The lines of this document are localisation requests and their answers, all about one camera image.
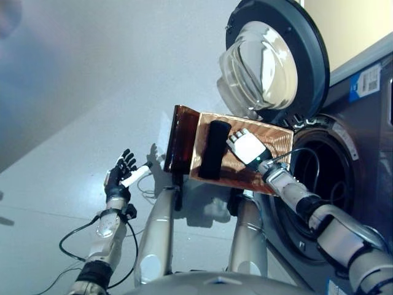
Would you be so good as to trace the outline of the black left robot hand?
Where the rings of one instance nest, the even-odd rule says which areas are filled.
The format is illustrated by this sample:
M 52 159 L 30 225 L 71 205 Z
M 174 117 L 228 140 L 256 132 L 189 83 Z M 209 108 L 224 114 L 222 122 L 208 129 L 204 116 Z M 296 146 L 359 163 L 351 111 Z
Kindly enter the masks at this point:
M 104 181 L 106 201 L 123 199 L 128 203 L 131 199 L 129 187 L 146 175 L 152 166 L 152 162 L 148 161 L 137 167 L 134 154 L 129 149 L 124 150 L 115 166 L 107 172 Z

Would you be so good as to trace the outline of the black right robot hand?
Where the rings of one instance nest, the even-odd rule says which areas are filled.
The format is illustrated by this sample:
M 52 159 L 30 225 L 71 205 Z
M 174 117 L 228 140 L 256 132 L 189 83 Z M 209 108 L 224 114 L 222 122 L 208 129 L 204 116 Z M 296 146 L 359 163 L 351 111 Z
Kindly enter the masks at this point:
M 271 151 L 248 129 L 242 128 L 226 140 L 231 152 L 249 169 L 257 171 L 260 164 L 273 158 Z

